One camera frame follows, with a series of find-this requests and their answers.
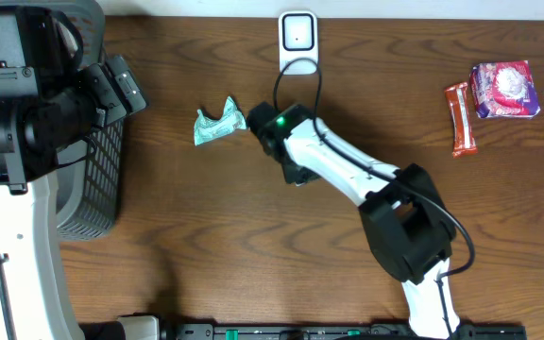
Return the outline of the mint green packet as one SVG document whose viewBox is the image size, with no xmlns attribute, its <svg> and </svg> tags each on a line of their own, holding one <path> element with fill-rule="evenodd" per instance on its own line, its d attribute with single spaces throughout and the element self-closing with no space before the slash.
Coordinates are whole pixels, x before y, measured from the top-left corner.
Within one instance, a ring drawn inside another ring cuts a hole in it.
<svg viewBox="0 0 544 340">
<path fill-rule="evenodd" d="M 194 143 L 195 145 L 203 145 L 230 135 L 236 130 L 247 130 L 247 122 L 236 102 L 229 96 L 219 119 L 210 118 L 203 109 L 197 110 L 194 125 Z"/>
</svg>

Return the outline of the orange red bar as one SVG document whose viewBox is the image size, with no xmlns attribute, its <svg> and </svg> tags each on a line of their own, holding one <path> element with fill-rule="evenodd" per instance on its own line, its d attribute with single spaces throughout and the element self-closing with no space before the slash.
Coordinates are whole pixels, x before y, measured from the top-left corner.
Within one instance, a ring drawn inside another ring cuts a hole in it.
<svg viewBox="0 0 544 340">
<path fill-rule="evenodd" d="M 449 86 L 444 91 L 453 122 L 454 158 L 475 154 L 478 151 L 469 122 L 467 89 L 468 84 L 461 82 Z"/>
</svg>

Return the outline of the red purple snack pack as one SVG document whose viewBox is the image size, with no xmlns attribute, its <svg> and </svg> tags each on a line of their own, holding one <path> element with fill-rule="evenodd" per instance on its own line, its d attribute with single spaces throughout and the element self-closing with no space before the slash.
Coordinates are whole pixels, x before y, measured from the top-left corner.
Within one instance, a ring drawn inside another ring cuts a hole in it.
<svg viewBox="0 0 544 340">
<path fill-rule="evenodd" d="M 530 119 L 541 111 L 528 60 L 480 63 L 472 68 L 470 86 L 481 119 Z"/>
</svg>

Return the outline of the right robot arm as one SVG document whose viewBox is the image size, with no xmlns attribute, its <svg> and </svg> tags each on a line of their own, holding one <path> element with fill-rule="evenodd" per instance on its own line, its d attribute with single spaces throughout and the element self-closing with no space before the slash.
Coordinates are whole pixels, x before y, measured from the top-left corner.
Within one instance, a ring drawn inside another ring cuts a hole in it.
<svg viewBox="0 0 544 340">
<path fill-rule="evenodd" d="M 404 291 L 409 326 L 449 339 L 460 325 L 447 274 L 456 224 L 429 174 L 378 161 L 341 139 L 301 105 L 278 112 L 263 102 L 246 119 L 289 184 L 324 179 L 358 209 L 371 253 Z"/>
</svg>

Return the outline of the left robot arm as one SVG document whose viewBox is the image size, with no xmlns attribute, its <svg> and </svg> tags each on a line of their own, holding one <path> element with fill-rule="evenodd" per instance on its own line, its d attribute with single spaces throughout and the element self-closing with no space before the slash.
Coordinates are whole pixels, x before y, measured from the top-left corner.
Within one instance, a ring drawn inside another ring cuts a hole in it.
<svg viewBox="0 0 544 340">
<path fill-rule="evenodd" d="M 152 315 L 79 323 L 57 221 L 59 152 L 94 159 L 98 133 L 145 109 L 121 57 L 102 50 L 95 1 L 0 1 L 0 339 L 158 339 Z"/>
</svg>

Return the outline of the white barcode scanner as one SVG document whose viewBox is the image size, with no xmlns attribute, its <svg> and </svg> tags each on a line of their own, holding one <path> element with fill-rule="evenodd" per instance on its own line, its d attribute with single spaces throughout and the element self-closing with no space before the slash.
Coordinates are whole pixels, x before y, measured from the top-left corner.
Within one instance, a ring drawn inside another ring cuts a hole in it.
<svg viewBox="0 0 544 340">
<path fill-rule="evenodd" d="M 317 17 L 309 10 L 290 10 L 280 15 L 280 70 L 287 76 L 305 76 L 316 72 L 318 63 Z"/>
</svg>

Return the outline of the grey plastic mesh basket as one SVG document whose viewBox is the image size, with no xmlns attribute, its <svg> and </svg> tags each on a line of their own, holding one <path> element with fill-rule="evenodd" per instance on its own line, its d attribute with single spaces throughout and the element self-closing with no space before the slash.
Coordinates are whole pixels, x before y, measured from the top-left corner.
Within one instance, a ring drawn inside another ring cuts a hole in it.
<svg viewBox="0 0 544 340">
<path fill-rule="evenodd" d="M 0 187 L 56 175 L 66 240 L 110 231 L 124 119 L 145 105 L 104 30 L 95 1 L 0 1 Z"/>
</svg>

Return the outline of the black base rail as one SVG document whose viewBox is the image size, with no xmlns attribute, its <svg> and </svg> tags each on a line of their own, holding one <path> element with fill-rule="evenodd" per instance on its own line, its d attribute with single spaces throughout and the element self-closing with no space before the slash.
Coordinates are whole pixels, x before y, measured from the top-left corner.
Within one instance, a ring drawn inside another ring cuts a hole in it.
<svg viewBox="0 0 544 340">
<path fill-rule="evenodd" d="M 417 339 L 406 323 L 370 325 L 325 324 L 220 324 L 212 320 L 160 320 L 161 340 L 332 340 Z M 81 323 L 86 339 L 125 339 L 122 325 L 114 321 Z"/>
</svg>

